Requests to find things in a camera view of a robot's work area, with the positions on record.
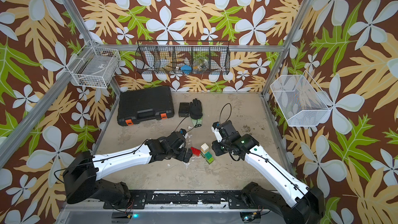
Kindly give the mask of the red 2x4 lego brick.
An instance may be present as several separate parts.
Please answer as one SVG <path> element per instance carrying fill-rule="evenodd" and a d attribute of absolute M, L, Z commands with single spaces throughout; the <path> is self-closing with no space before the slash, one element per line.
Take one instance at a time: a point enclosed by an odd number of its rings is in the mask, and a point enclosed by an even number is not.
<path fill-rule="evenodd" d="M 201 156 L 201 150 L 200 150 L 200 149 L 197 149 L 197 148 L 194 148 L 194 147 L 191 147 L 190 149 L 191 149 L 192 153 L 193 153 L 195 156 L 198 156 L 198 157 Z"/>

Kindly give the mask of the dark green 2x4 lego brick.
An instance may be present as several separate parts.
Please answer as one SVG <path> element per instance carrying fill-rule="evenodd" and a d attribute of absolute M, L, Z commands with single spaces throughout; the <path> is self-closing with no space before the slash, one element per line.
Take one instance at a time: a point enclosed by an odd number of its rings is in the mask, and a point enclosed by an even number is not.
<path fill-rule="evenodd" d="M 202 155 L 202 157 L 204 157 L 206 160 L 209 160 L 209 159 L 211 159 L 212 158 L 212 155 L 211 155 L 211 153 L 208 151 L 208 152 L 206 152 L 206 153 L 201 153 L 201 155 Z"/>

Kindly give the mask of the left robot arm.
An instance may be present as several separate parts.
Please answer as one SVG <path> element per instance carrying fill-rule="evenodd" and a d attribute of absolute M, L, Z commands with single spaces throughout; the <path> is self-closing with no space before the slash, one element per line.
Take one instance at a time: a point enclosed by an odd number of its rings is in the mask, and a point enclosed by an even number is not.
<path fill-rule="evenodd" d="M 121 170 L 163 160 L 176 159 L 187 163 L 192 150 L 186 147 L 187 132 L 172 132 L 167 137 L 145 140 L 141 145 L 105 155 L 85 151 L 63 172 L 67 204 L 97 199 L 116 208 L 128 207 L 133 197 L 126 183 L 112 183 L 106 176 Z"/>

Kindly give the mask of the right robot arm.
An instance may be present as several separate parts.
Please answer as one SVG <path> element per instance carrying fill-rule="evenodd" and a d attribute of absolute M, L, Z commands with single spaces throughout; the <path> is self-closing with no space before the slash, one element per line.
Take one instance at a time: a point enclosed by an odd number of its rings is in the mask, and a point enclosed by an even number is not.
<path fill-rule="evenodd" d="M 251 182 L 240 198 L 246 208 L 266 208 L 281 216 L 287 224 L 318 224 L 325 215 L 323 192 L 309 187 L 278 164 L 250 134 L 240 135 L 230 120 L 213 123 L 215 155 L 229 154 L 247 162 L 276 189 L 266 190 Z"/>

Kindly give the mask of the small black box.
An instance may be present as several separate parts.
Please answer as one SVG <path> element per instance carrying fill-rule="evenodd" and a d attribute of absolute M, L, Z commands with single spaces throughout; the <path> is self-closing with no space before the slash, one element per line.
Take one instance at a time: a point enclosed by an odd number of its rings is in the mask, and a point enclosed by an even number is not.
<path fill-rule="evenodd" d="M 188 102 L 181 102 L 179 104 L 178 109 L 178 116 L 180 118 L 186 118 L 190 116 L 190 103 Z"/>

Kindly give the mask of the black and green glove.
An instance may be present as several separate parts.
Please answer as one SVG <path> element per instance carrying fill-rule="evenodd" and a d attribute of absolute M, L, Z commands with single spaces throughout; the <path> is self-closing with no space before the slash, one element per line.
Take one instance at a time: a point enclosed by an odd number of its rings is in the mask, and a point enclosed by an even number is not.
<path fill-rule="evenodd" d="M 190 102 L 189 114 L 194 127 L 195 128 L 200 127 L 202 125 L 202 119 L 203 119 L 203 108 L 201 101 L 198 100 L 197 98 L 195 98 L 192 102 Z"/>

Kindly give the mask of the black plastic tool case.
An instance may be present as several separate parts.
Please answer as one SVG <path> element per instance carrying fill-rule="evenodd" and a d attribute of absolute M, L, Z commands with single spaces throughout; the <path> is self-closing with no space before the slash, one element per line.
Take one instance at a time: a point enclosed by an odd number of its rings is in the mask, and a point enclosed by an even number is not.
<path fill-rule="evenodd" d="M 126 91 L 120 94 L 117 121 L 122 127 L 143 121 L 163 120 L 175 115 L 168 86 Z"/>

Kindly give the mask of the blue object in basket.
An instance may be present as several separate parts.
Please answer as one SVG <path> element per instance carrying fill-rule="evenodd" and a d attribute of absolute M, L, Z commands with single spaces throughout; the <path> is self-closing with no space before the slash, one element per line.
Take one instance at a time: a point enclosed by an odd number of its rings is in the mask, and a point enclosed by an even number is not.
<path fill-rule="evenodd" d="M 192 73 L 192 67 L 188 66 L 188 65 L 184 65 L 180 68 L 180 71 L 184 74 L 184 75 L 189 75 Z"/>

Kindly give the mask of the white mesh basket right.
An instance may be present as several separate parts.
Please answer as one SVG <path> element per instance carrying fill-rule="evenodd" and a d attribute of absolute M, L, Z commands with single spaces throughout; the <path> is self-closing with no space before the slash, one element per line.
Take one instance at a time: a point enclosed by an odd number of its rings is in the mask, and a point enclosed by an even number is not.
<path fill-rule="evenodd" d="M 316 127 L 332 111 L 331 100 L 307 71 L 279 76 L 271 91 L 290 127 Z"/>

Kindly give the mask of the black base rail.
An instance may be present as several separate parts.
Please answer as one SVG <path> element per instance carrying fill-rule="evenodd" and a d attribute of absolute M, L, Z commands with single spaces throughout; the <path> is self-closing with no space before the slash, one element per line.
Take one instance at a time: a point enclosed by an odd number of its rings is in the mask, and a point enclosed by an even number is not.
<path fill-rule="evenodd" d="M 229 209 L 250 209 L 244 202 L 243 193 L 240 190 L 216 190 L 216 191 L 154 191 L 131 190 L 130 198 L 119 205 L 104 204 L 104 209 L 146 209 L 149 205 L 221 205 Z"/>

